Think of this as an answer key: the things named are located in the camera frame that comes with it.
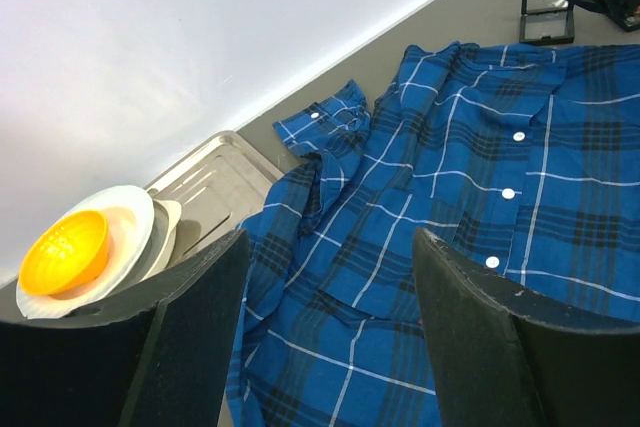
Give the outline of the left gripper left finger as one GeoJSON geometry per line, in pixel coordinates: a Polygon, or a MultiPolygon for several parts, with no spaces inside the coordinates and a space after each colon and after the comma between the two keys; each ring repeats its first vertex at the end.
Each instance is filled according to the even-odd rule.
{"type": "Polygon", "coordinates": [[[250,263],[235,230],[59,319],[1,325],[5,426],[214,426],[250,263]]]}

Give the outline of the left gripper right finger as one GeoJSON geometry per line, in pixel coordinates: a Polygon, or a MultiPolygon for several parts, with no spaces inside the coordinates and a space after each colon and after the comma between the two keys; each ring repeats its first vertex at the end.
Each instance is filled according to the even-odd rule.
{"type": "Polygon", "coordinates": [[[638,324],[532,291],[425,228],[413,272],[443,425],[638,425],[638,324]]]}

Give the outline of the black jewelry box left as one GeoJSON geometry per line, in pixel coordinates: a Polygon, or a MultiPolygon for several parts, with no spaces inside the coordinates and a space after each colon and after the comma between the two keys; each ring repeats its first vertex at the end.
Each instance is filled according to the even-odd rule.
{"type": "Polygon", "coordinates": [[[533,46],[573,43],[573,8],[566,0],[521,0],[519,42],[533,46]]]}

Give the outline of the orange ball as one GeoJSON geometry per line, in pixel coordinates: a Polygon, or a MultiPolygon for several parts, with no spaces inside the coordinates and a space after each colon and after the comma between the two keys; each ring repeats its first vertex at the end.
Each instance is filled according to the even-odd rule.
{"type": "Polygon", "coordinates": [[[19,286],[36,296],[55,295],[87,284],[106,268],[109,226],[96,210],[70,214],[52,225],[30,247],[18,276],[19,286]]]}

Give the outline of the white bowl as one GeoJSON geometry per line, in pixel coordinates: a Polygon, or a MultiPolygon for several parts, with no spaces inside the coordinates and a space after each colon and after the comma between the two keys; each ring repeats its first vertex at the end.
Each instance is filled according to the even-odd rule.
{"type": "Polygon", "coordinates": [[[83,210],[96,210],[107,218],[110,243],[106,268],[93,281],[55,295],[30,295],[17,282],[16,304],[24,317],[61,318],[105,298],[126,278],[143,253],[155,218],[152,198],[144,189],[133,185],[103,189],[80,201],[59,220],[83,210]]]}

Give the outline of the silver metal tray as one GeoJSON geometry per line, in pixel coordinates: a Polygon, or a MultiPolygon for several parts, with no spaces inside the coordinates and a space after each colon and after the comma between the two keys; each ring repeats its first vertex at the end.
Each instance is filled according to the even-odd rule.
{"type": "Polygon", "coordinates": [[[154,179],[147,186],[153,198],[182,206],[169,264],[193,256],[260,212],[282,176],[238,133],[223,131],[154,179]]]}

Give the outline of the blue plaid shirt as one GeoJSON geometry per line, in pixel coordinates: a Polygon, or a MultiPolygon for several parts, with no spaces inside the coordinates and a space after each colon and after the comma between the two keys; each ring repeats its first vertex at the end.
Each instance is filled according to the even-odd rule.
{"type": "Polygon", "coordinates": [[[639,317],[639,49],[409,46],[275,123],[301,158],[246,219],[237,426],[436,426],[419,227],[570,305],[639,317]]]}

